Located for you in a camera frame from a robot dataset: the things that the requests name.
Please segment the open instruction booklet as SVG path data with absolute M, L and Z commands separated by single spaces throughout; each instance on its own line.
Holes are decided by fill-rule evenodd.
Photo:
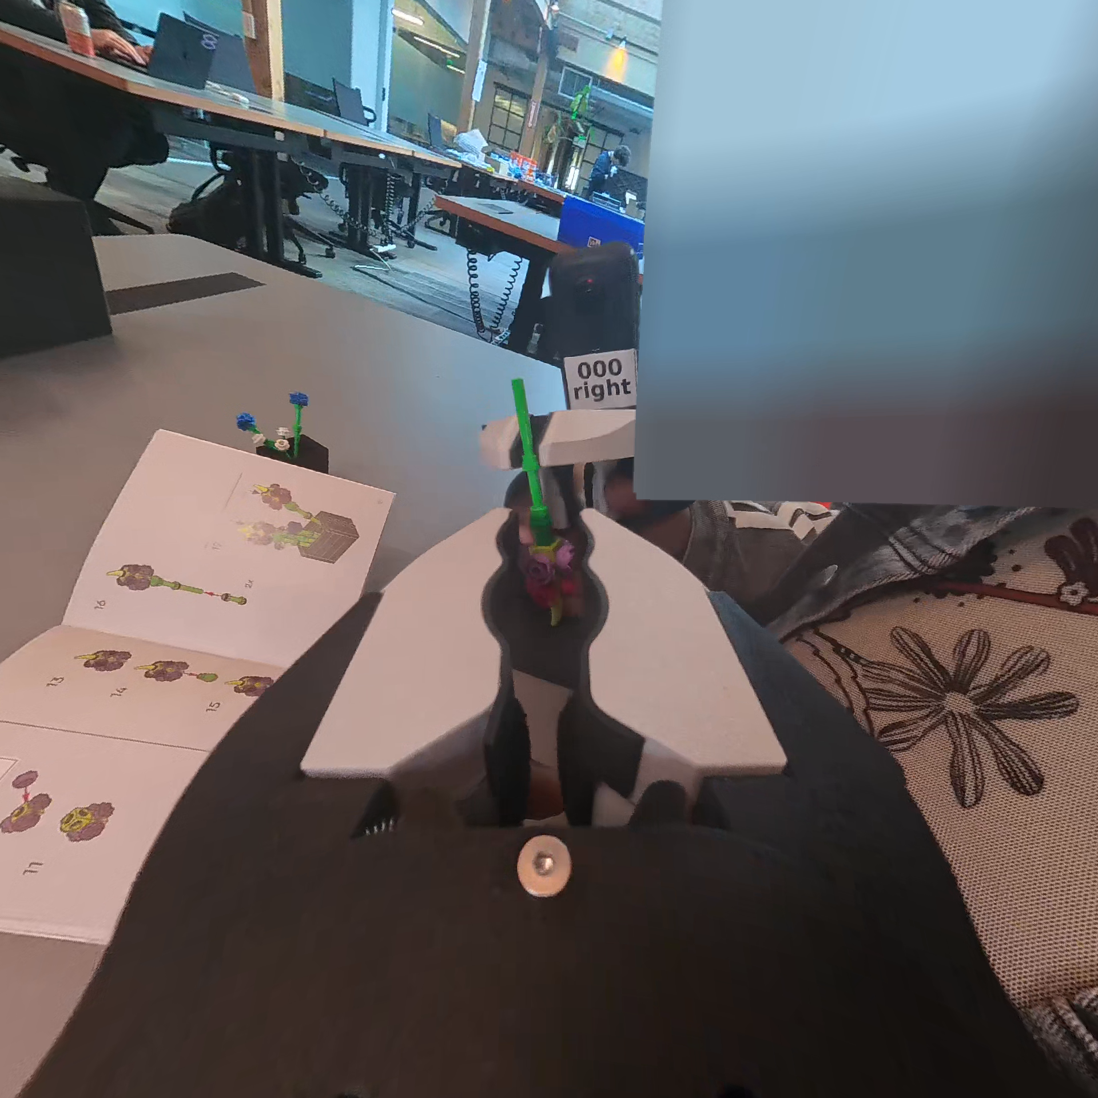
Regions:
M 158 430 L 1 661 L 1 933 L 104 945 L 232 724 L 361 594 L 393 494 Z

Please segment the black brick base blue flowers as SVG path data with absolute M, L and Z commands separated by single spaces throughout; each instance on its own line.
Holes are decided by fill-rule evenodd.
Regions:
M 287 401 L 292 409 L 292 424 L 288 428 L 276 428 L 271 434 L 261 432 L 253 413 L 238 413 L 236 428 L 248 435 L 251 448 L 257 457 L 329 474 L 329 446 L 304 432 L 304 410 L 309 407 L 309 395 L 305 391 L 290 391 Z

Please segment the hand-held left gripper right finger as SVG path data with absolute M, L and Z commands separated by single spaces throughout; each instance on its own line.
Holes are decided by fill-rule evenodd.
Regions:
M 586 650 L 598 779 L 781 774 L 788 756 L 705 585 L 596 510 L 584 528 L 605 610 Z

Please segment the blue table banner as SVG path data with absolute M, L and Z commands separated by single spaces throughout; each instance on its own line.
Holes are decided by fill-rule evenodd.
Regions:
M 586 197 L 567 196 L 560 207 L 556 240 L 573 247 L 603 247 L 623 241 L 642 256 L 645 226 L 641 218 Z

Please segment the floral printed cloth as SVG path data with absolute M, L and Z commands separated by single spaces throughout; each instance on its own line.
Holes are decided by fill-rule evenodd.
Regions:
M 1096 595 L 1037 543 L 973 592 L 779 637 L 900 763 L 1015 1004 L 1096 989 Z

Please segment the large black box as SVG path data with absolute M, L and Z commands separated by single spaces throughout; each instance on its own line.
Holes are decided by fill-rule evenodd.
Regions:
M 111 334 L 81 201 L 1 177 L 1 357 Z

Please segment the purple toy flower green stem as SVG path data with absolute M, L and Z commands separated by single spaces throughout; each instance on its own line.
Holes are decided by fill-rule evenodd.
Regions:
M 546 496 L 541 461 L 533 441 L 533 425 L 522 379 L 511 379 L 511 395 L 520 442 L 520 467 L 526 476 L 530 496 L 530 541 L 524 548 L 526 555 L 522 561 L 524 590 L 541 610 L 548 610 L 549 625 L 557 625 L 565 617 L 565 602 L 576 592 L 573 570 L 575 548 L 556 525 Z

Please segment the dark laptop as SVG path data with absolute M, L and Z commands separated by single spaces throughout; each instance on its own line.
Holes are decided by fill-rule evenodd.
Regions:
M 192 91 L 203 91 L 211 78 L 216 43 L 216 31 L 159 12 L 147 58 L 147 76 Z

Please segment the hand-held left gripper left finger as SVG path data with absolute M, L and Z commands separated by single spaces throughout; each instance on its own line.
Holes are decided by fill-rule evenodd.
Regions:
M 300 759 L 309 778 L 483 782 L 502 691 L 485 619 L 507 508 L 492 508 L 409 562 L 377 608 Z

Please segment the dark-topped table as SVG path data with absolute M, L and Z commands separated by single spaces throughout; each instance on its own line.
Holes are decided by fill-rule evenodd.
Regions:
M 434 196 L 434 211 L 454 221 L 454 240 L 476 254 L 551 256 L 573 248 L 557 240 L 557 218 L 495 197 Z

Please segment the long office table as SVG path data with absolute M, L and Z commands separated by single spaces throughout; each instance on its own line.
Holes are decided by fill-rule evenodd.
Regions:
M 359 223 L 364 240 L 375 177 L 378 177 L 381 197 L 388 194 L 386 178 L 393 174 L 411 184 L 411 197 L 417 200 L 423 178 L 449 182 L 462 167 L 454 157 L 388 132 L 356 128 L 347 120 L 319 111 L 259 94 L 248 102 L 238 102 L 222 92 L 187 88 L 104 58 L 86 58 L 52 37 L 12 23 L 1 23 L 1 46 L 46 63 L 55 72 L 72 74 L 83 83 L 111 88 L 129 105 L 141 102 L 156 130 L 169 136 L 203 140 L 213 150 L 229 151 L 243 189 L 243 254 L 309 277 L 316 277 L 318 272 L 283 258 L 280 161 L 295 159 L 330 177 L 347 172 L 350 218 Z

